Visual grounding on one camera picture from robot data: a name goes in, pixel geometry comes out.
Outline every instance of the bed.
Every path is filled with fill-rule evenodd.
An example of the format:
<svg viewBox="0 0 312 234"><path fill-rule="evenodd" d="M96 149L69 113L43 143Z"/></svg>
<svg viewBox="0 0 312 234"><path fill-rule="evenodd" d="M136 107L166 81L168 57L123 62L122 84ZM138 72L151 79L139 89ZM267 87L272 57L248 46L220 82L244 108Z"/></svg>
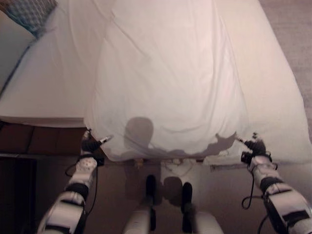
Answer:
<svg viewBox="0 0 312 234"><path fill-rule="evenodd" d="M103 72L102 45L111 23L112 7L116 7L112 0L59 1L47 22L47 33L27 52L0 100L2 120L40 126L87 125L95 138L111 134L98 130L101 115L95 116L92 109L97 93L94 88ZM311 144L302 97L259 2L215 0L215 9L227 32L246 108L246 113L244 108L232 111L241 113L236 116L238 133L250 138L252 132L258 132L277 161L310 161ZM118 105L111 100L110 104ZM147 121L142 130L147 151L131 150L136 143L125 140L127 130L123 130L114 134L115 140L104 146L104 152L112 161L198 156L196 149L181 154L179 148L166 151L153 146L156 150L150 151L149 140L153 136L144 131L148 126ZM221 147L216 144L218 141L222 142ZM205 159L210 164L238 163L244 150L238 142L231 146L230 133L215 136L209 143L214 146ZM114 153L120 147L130 150Z"/></svg>

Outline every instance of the white bed sheet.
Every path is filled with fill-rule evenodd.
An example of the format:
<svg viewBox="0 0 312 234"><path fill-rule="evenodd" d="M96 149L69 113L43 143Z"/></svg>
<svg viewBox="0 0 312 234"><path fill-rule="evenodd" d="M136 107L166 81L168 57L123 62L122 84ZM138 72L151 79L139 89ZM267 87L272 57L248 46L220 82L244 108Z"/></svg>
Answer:
<svg viewBox="0 0 312 234"><path fill-rule="evenodd" d="M85 123L110 160L206 156L248 125L213 0L117 0Z"/></svg>
<svg viewBox="0 0 312 234"><path fill-rule="evenodd" d="M257 0L216 0L216 4L231 39L250 119L241 137L250 139L258 132L276 162L311 161L303 100L261 5ZM230 150L206 157L205 162L239 163L244 149L240 146L235 142ZM109 147L106 153L121 160ZM123 156L125 160L137 157Z"/></svg>
<svg viewBox="0 0 312 234"><path fill-rule="evenodd" d="M84 126L113 0L58 0L47 32L26 53L0 99L0 119Z"/></svg>

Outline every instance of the mattress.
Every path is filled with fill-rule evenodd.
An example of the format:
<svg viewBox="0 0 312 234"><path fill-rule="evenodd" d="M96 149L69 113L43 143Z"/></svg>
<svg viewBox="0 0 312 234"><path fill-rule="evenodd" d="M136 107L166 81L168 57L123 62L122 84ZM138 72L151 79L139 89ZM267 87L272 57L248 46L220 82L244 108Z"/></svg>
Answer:
<svg viewBox="0 0 312 234"><path fill-rule="evenodd" d="M25 54L0 99L0 119L84 126L112 0L58 0L46 33Z"/></svg>

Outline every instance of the black joint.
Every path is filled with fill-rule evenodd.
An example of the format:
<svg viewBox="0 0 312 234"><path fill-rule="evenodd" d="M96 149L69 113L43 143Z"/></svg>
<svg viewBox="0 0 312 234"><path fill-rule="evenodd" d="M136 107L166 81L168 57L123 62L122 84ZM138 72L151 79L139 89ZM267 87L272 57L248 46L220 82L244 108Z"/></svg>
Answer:
<svg viewBox="0 0 312 234"><path fill-rule="evenodd" d="M76 192L83 196L83 199L86 201L89 193L89 188L85 184L74 183L70 184L65 191Z"/></svg>
<svg viewBox="0 0 312 234"><path fill-rule="evenodd" d="M283 219L288 223L290 227L293 227L296 222L299 222L302 219L310 218L306 211L296 211L291 212L283 216Z"/></svg>
<svg viewBox="0 0 312 234"><path fill-rule="evenodd" d="M264 193L271 185L277 183L284 183L281 179L276 177L267 177L261 180L260 189Z"/></svg>
<svg viewBox="0 0 312 234"><path fill-rule="evenodd" d="M243 152L240 160L241 162L249 165L252 162L252 158L253 158L253 155L251 153Z"/></svg>
<svg viewBox="0 0 312 234"><path fill-rule="evenodd" d="M83 151L88 151L93 153L95 150L97 150L102 143L100 141L96 140L83 140L81 143L81 149Z"/></svg>

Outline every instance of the pillow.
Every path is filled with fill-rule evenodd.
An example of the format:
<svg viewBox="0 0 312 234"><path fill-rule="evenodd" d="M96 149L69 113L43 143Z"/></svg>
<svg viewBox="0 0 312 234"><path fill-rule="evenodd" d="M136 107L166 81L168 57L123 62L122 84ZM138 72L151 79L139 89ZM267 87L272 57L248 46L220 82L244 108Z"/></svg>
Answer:
<svg viewBox="0 0 312 234"><path fill-rule="evenodd" d="M0 11L0 95L26 48L36 38Z"/></svg>
<svg viewBox="0 0 312 234"><path fill-rule="evenodd" d="M16 23L39 37L56 5L55 0L9 0L6 13Z"/></svg>

